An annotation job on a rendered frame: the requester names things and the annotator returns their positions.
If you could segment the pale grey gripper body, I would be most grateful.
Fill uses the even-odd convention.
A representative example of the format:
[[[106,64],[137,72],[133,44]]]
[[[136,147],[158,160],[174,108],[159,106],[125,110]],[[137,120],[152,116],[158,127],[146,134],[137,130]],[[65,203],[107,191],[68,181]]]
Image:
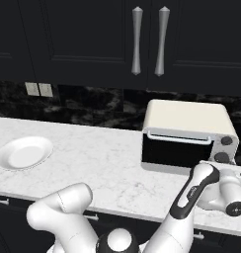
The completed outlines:
[[[238,165],[227,164],[227,163],[218,163],[218,162],[213,162],[213,161],[204,161],[204,160],[201,160],[200,163],[210,164],[218,170],[230,169],[230,170],[234,171],[235,173],[241,174],[241,166],[238,166]]]

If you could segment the black glass toaster oven door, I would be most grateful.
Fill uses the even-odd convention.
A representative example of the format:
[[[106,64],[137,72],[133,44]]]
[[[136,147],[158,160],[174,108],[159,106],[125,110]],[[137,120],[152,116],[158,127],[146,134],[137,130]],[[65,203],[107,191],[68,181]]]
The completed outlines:
[[[213,143],[208,145],[150,139],[142,139],[141,161],[160,165],[193,167],[210,157]]]

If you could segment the cream white toaster oven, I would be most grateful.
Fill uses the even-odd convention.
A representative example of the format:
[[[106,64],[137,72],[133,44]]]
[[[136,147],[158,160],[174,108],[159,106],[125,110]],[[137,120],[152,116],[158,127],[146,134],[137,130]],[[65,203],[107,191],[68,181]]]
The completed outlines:
[[[147,105],[142,139],[149,130],[152,134],[194,139],[207,139],[210,136],[213,147],[210,157],[205,161],[216,162],[214,155],[226,152],[230,159],[227,164],[235,162],[239,138],[225,107],[221,104],[153,99]],[[233,142],[230,145],[222,145],[221,139],[224,136],[230,136]],[[187,175],[193,168],[142,161],[141,167],[149,171],[179,175]]]

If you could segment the black cupboard door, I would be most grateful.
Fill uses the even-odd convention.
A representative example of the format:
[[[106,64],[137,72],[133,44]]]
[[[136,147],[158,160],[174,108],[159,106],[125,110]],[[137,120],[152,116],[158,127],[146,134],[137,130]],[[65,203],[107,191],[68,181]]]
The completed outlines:
[[[150,0],[19,0],[39,83],[144,90]],[[140,69],[131,73],[132,10],[143,10]]]
[[[159,10],[170,9],[164,74],[155,66]],[[152,0],[148,89],[241,97],[241,0]]]
[[[0,0],[0,80],[36,81],[18,0]]]

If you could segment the black drawer front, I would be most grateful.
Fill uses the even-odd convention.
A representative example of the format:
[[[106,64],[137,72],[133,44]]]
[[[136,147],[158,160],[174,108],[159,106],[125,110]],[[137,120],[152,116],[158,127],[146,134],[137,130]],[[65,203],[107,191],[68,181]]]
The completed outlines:
[[[195,229],[195,238],[190,253],[241,253],[241,235]]]
[[[98,236],[102,236],[103,234],[109,232],[114,228],[123,227],[135,235],[136,240],[139,244],[143,244],[147,240],[149,240],[160,226],[160,222],[142,220],[102,212],[84,211],[84,214],[98,215],[98,221],[89,219],[89,222],[95,229]]]
[[[9,206],[0,204],[0,233],[9,253],[29,253],[33,242],[33,230],[28,225],[26,213],[32,201],[0,196],[9,199]]]

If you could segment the white plate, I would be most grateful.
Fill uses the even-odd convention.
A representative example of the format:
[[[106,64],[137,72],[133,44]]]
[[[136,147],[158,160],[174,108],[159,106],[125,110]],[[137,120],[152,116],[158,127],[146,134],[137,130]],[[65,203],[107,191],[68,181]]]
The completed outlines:
[[[16,171],[34,168],[52,153],[53,144],[42,136],[15,139],[0,148],[0,167]]]

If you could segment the beige wall socket plate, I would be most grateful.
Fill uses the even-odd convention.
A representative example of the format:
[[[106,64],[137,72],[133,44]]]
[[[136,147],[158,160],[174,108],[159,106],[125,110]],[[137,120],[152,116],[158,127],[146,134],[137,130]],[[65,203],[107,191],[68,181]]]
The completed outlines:
[[[40,94],[43,97],[48,97],[48,98],[52,98],[53,97],[52,89],[51,89],[51,85],[50,84],[40,83],[39,84],[39,88],[40,88]]]
[[[29,96],[38,96],[40,94],[37,83],[26,82],[25,85]]]

